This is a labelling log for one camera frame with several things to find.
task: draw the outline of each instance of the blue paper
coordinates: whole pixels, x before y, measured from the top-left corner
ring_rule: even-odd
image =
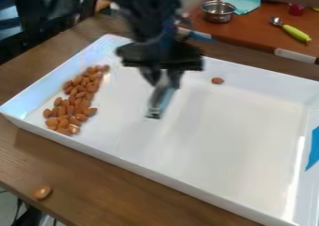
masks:
[[[309,154],[306,171],[312,168],[319,161],[319,127],[312,131],[312,148]]]
[[[236,14],[245,14],[260,7],[261,0],[223,0],[236,7]]]

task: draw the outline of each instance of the blue tape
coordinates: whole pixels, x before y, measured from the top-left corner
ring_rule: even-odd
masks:
[[[312,130],[312,148],[309,153],[309,160],[306,171],[312,168],[319,161],[319,126]]]
[[[199,35],[199,34],[196,34],[194,32],[190,33],[190,37],[194,38],[194,39],[209,41],[209,42],[216,42],[217,41],[216,39],[212,39],[211,37]]]

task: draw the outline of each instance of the pile of almonds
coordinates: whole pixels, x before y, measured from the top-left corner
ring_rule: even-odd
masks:
[[[65,82],[63,90],[69,97],[58,97],[52,110],[43,111],[48,128],[65,135],[78,134],[81,122],[97,112],[97,108],[90,108],[90,103],[109,70],[109,65],[90,66],[81,76]]]

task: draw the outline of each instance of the floor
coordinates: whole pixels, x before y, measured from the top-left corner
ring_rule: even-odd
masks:
[[[2,192],[0,188],[0,226],[10,226],[17,210],[17,197],[9,192]],[[19,216],[25,212],[25,206],[20,209]],[[44,217],[40,226],[53,225],[53,218]]]

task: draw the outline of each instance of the cable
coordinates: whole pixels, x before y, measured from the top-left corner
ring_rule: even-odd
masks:
[[[18,198],[16,215],[14,216],[14,219],[13,219],[13,222],[12,222],[11,226],[15,226],[16,223],[17,223],[17,219],[18,219],[18,215],[19,215],[19,211],[20,211],[21,205],[22,205],[22,200]]]

